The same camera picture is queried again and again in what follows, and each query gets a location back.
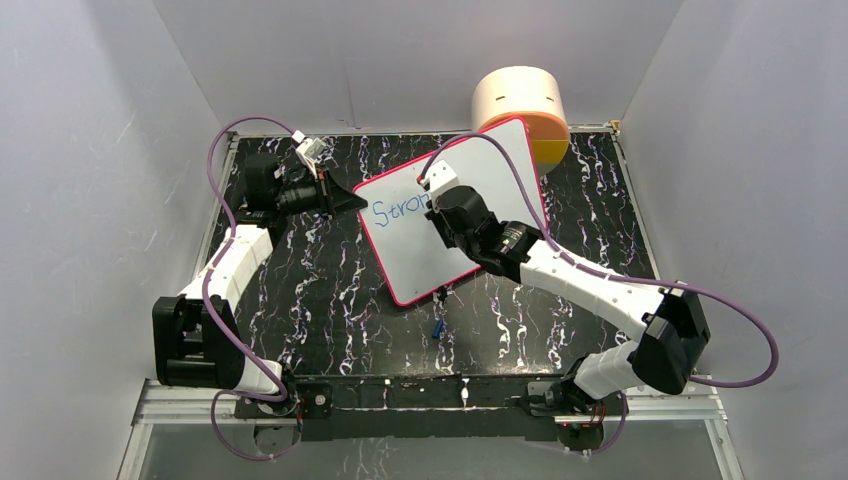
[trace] white wall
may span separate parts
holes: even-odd
[[[344,132],[468,129],[515,64],[554,74],[570,123],[621,118],[682,0],[154,3],[219,120]]]
[[[774,331],[767,383],[723,391],[747,478],[848,467],[848,4],[687,0],[622,125],[661,274]],[[743,379],[765,342],[710,305],[702,367]]]
[[[0,478],[114,478],[219,127],[149,1],[0,15]]]

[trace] glass panel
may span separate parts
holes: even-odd
[[[607,424],[608,435],[616,427]],[[259,453],[250,425],[223,425],[227,438]],[[257,443],[279,449],[291,429],[262,431]],[[274,462],[229,453],[209,425],[153,427],[143,479],[601,479],[721,478],[703,421],[633,421],[617,445],[584,460],[556,443],[519,438],[376,438],[302,443]]]

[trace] whiteboard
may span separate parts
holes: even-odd
[[[547,220],[524,121],[513,117],[483,132],[509,153],[533,208],[539,218]],[[480,268],[462,250],[446,248],[436,227],[424,218],[430,195],[418,185],[416,178],[429,157],[428,153],[416,158],[353,189],[368,200],[368,207],[359,211],[359,220],[392,298],[401,306]],[[533,225],[515,177],[494,145],[481,138],[461,140],[442,151],[437,161],[440,160],[454,169],[461,184],[470,185],[480,193],[498,220]]]

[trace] black table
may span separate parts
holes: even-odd
[[[327,141],[335,179],[359,182],[421,156],[442,135],[339,136]],[[563,246],[633,276],[652,276],[610,133],[574,133],[563,162],[542,180],[554,237]],[[226,198],[243,200],[245,158],[273,152],[297,168],[288,138],[244,138]],[[219,216],[210,253],[222,239]],[[240,333],[259,356],[298,375],[513,374],[567,370],[579,357],[623,340],[614,327],[545,291],[478,274],[400,308],[389,295],[357,215],[291,219],[236,311]],[[431,338],[438,318],[446,327]]]

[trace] robotic arm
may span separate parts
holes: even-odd
[[[239,226],[217,267],[211,262],[175,297],[160,297],[153,307],[156,375],[163,385],[208,387],[273,394],[279,389],[233,345],[203,304],[203,279],[213,270],[209,295],[216,312],[238,337],[234,311],[259,266],[271,256],[285,231],[289,216],[317,211],[324,218],[356,211],[368,202],[337,184],[316,159],[324,150],[317,138],[295,132],[296,152],[308,170],[305,178],[285,182],[280,160],[259,153],[245,162],[246,207],[236,214]],[[224,238],[230,236],[229,229]],[[226,248],[222,243],[215,258]],[[262,360],[280,379],[283,366]]]
[[[616,283],[583,272],[562,259],[538,229],[499,221],[444,161],[430,172],[419,182],[431,198],[425,215],[445,246],[462,249],[488,273],[560,295],[629,338],[579,359],[558,385],[544,393],[528,391],[531,412],[585,413],[607,395],[640,385],[673,395],[683,391],[710,339],[695,294]],[[616,274],[573,253],[571,257],[577,265]]]

